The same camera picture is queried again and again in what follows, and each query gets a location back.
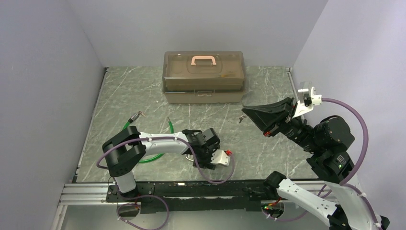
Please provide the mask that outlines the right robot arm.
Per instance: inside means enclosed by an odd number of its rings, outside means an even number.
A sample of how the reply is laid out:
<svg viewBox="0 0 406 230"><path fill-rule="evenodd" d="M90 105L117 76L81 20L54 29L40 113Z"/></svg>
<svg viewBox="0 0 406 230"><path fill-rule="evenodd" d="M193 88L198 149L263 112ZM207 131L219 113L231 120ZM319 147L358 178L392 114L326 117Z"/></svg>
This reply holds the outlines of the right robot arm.
<svg viewBox="0 0 406 230"><path fill-rule="evenodd" d="M272 172L263 182L264 196L290 200L323 221L331 230L385 230L390 221L376 214L356 178L368 148L367 126L359 113L348 106L363 130L363 146L354 163L348 148L355 138L347 122L338 115L329 116L316 126L308 125L302 114L310 112L324 99L306 96L301 101L285 98L267 105L244 106L249 117L266 137L283 134L304 151L312 171L336 197L336 202L315 195L297 185L280 172Z"/></svg>

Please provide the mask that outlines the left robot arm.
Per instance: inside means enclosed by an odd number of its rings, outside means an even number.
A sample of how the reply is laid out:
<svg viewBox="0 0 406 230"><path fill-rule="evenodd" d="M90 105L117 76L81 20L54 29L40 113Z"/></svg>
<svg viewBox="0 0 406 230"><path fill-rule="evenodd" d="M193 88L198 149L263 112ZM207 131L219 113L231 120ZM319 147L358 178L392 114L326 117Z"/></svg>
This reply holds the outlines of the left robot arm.
<svg viewBox="0 0 406 230"><path fill-rule="evenodd" d="M102 145L106 169L118 185L125 201L136 198L138 188L132 169L144 156L156 154L192 155L194 167L213 170L228 166L228 152L220 149L220 138L213 128L205 131L185 129L173 134L149 134L129 126Z"/></svg>

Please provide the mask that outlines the brass padlock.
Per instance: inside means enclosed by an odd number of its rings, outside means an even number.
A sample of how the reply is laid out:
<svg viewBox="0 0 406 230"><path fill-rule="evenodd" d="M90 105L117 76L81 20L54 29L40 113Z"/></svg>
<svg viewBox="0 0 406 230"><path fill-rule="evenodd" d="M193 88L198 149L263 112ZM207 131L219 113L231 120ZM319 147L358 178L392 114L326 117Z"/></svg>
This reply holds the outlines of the brass padlock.
<svg viewBox="0 0 406 230"><path fill-rule="evenodd" d="M185 158L189 161L194 161L194 156L192 154L186 154Z"/></svg>

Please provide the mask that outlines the small silver key pair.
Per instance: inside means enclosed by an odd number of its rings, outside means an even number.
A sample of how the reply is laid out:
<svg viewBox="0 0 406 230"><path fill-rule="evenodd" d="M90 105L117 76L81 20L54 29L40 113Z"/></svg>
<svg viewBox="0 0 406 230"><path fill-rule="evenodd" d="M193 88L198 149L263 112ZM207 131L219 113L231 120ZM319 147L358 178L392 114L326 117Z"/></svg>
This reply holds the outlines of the small silver key pair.
<svg viewBox="0 0 406 230"><path fill-rule="evenodd" d="M140 117L140 116L146 117L146 115L142 111L138 111L136 115L137 115L137 117Z"/></svg>

